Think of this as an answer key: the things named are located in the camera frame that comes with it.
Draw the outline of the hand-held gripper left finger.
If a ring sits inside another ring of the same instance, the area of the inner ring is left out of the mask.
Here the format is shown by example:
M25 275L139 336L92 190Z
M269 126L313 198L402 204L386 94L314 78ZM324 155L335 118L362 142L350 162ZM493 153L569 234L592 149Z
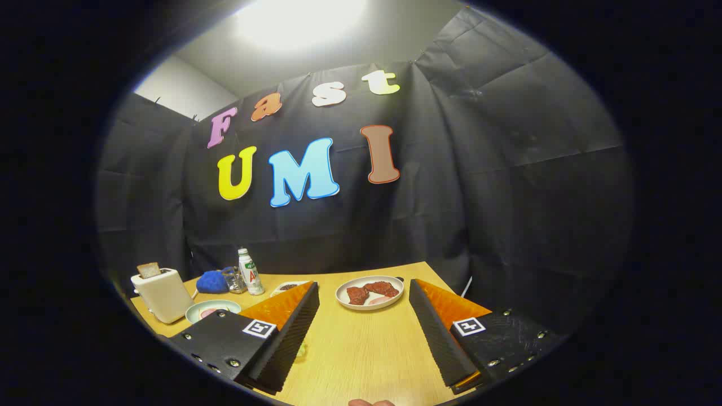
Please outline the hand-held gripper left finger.
M309 281L239 314L215 310L168 344L179 355L238 385L281 391L319 307Z

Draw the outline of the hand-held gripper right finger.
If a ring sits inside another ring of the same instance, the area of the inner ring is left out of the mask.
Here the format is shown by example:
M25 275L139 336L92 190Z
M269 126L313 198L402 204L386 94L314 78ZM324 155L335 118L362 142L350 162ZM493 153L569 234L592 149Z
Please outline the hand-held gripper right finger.
M565 339L518 311L490 311L420 279L408 283L408 300L444 385L456 395L520 373Z

